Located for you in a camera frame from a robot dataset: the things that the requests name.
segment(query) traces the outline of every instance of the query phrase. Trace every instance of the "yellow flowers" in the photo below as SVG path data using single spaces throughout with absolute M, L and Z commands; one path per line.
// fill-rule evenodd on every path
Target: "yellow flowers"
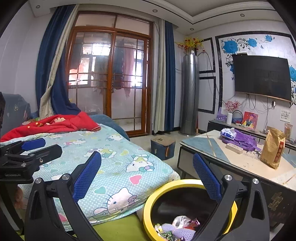
M 202 39 L 198 39 L 196 38 L 185 38 L 184 43 L 176 43 L 178 44 L 179 47 L 182 47 L 184 49 L 188 49 L 188 48 L 197 48 L 198 47 L 202 47 Z

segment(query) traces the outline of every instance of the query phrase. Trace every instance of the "wall-mounted tv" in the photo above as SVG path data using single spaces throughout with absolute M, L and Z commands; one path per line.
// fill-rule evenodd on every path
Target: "wall-mounted tv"
M 285 58 L 232 55 L 235 91 L 291 101 L 291 78 Z

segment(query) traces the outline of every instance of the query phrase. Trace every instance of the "ceiling molding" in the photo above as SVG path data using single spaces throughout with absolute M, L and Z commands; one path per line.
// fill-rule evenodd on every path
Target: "ceiling molding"
M 264 1 L 234 3 L 217 7 L 194 17 L 164 0 L 29 0 L 36 17 L 50 13 L 50 9 L 68 4 L 103 4 L 129 8 L 164 19 L 178 26 L 177 31 L 188 35 L 223 23 L 240 20 L 265 19 L 282 21 L 275 9 Z

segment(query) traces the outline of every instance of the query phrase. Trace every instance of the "framed picture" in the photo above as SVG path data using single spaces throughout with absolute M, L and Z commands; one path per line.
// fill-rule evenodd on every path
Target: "framed picture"
M 250 129 L 256 129 L 257 121 L 258 114 L 245 111 L 244 118 L 242 120 L 242 126 Z

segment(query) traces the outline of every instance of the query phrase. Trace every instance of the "trash can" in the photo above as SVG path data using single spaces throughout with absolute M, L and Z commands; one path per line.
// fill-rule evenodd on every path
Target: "trash can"
M 143 213 L 143 225 L 152 241 L 163 241 L 154 226 L 158 223 L 172 223 L 177 216 L 185 215 L 190 219 L 197 218 L 200 225 L 196 232 L 207 223 L 217 206 L 212 200 L 201 180 L 183 179 L 167 183 L 157 189 L 146 201 Z M 234 202 L 225 222 L 224 234 L 227 233 L 237 213 Z
M 166 135 L 157 136 L 151 139 L 151 153 L 160 160 L 172 158 L 175 152 L 176 141 Z

